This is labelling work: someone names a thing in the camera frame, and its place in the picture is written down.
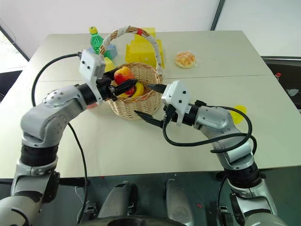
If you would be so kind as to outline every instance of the plastic bottle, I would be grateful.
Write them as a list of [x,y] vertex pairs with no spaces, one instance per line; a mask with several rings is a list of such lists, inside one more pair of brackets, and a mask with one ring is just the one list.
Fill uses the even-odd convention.
[[96,54],[99,54],[99,48],[103,43],[103,38],[98,34],[96,27],[90,27],[89,28],[91,39],[90,44]]

